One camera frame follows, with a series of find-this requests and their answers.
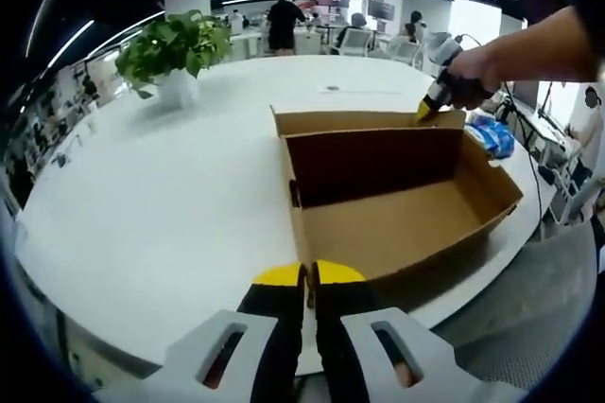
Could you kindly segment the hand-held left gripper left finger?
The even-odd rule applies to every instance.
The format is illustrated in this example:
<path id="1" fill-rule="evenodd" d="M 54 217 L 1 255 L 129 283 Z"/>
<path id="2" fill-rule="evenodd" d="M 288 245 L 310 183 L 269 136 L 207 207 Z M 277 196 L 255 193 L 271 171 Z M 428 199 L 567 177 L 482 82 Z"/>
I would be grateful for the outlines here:
<path id="1" fill-rule="evenodd" d="M 235 310 L 221 309 L 166 350 L 142 380 L 95 392 L 99 402 L 286 402 L 302 351 L 305 269 L 270 268 Z"/>

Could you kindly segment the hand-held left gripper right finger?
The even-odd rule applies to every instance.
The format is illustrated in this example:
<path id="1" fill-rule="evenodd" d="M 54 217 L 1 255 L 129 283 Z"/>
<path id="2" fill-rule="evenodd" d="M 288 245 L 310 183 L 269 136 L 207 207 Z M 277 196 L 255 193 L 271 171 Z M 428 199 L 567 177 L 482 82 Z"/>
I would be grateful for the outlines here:
<path id="1" fill-rule="evenodd" d="M 379 308 L 356 270 L 312 265 L 317 347 L 334 402 L 520 402 L 525 391 L 458 366 L 453 347 L 397 307 Z"/>

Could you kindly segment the person's right hand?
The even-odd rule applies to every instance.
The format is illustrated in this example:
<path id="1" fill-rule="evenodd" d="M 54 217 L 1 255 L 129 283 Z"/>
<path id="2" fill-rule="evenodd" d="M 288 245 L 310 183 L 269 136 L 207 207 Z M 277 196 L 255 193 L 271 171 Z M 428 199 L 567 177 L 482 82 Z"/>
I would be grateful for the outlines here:
<path id="1" fill-rule="evenodd" d="M 459 53 L 448 72 L 455 78 L 474 79 L 489 92 L 495 92 L 511 77 L 510 60 L 497 41 Z"/>

